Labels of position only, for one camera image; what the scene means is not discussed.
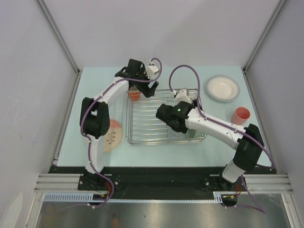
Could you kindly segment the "orange mug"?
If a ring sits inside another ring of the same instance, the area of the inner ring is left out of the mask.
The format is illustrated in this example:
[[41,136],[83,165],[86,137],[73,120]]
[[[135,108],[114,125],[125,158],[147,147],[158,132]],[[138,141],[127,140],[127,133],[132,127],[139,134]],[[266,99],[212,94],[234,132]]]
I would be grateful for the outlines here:
[[128,91],[128,97],[133,101],[136,102],[141,98],[142,93],[136,88],[131,87]]

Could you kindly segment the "orange white bowl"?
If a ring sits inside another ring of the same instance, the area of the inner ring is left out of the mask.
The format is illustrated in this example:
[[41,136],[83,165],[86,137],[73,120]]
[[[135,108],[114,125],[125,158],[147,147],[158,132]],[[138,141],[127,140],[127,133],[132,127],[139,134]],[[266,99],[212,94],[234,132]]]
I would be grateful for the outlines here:
[[198,100],[197,100],[197,99],[193,99],[193,100],[192,100],[192,104],[193,104],[195,107],[198,106],[197,103],[198,103]]

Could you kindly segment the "light green bowl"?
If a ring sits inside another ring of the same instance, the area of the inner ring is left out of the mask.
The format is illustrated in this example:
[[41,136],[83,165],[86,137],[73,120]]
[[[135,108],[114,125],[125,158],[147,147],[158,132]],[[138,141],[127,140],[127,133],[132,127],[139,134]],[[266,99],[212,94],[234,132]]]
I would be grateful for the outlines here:
[[195,130],[195,129],[188,129],[185,133],[187,139],[192,138],[204,138],[205,134],[202,131]]

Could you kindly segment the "white deep plate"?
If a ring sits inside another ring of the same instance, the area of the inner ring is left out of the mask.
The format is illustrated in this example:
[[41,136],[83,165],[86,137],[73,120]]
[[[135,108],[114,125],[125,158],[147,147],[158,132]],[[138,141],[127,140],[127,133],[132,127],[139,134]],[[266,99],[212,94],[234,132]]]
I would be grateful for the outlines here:
[[225,75],[211,77],[205,85],[205,90],[210,97],[221,102],[234,101],[240,95],[238,83]]

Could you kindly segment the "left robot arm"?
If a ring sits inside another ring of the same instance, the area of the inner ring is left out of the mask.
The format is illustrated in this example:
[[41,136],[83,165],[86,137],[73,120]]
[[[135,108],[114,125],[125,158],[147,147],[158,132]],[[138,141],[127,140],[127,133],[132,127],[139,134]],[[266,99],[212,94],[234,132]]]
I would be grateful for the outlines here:
[[88,173],[92,173],[88,184],[93,189],[99,190],[105,184],[105,178],[100,175],[105,166],[103,152],[98,151],[98,145],[110,128],[110,106],[132,87],[135,87],[146,98],[154,96],[159,85],[157,79],[161,73],[162,63],[156,57],[150,60],[148,66],[139,60],[130,59],[128,65],[115,74],[113,81],[104,91],[93,98],[83,99],[80,132],[88,143],[88,162],[85,169]]

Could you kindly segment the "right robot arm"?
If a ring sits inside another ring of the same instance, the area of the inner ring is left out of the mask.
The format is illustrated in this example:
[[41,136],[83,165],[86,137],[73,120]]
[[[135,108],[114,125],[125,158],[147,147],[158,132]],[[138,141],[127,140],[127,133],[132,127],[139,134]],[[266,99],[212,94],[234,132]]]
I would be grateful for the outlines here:
[[162,104],[157,109],[156,118],[175,132],[186,133],[188,130],[203,132],[236,151],[233,159],[224,167],[218,178],[223,190],[231,190],[240,176],[252,171],[264,149],[257,126],[250,124],[248,127],[243,127],[213,118],[185,101],[180,101],[175,106]]

